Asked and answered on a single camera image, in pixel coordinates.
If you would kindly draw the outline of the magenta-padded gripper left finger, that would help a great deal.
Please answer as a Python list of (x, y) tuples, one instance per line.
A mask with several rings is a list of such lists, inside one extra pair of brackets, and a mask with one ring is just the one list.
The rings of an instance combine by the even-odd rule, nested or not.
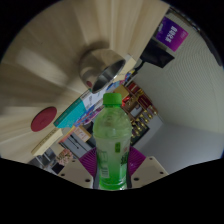
[(59, 177), (84, 188), (93, 188), (97, 174), (96, 149), (93, 148), (79, 159), (72, 159), (58, 174)]

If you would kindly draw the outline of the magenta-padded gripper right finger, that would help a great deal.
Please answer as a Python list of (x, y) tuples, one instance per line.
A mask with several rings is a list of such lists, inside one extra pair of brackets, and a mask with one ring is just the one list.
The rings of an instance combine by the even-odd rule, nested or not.
[(155, 157), (146, 157), (134, 147), (130, 148), (127, 173), (129, 189), (141, 188), (167, 175), (168, 172)]

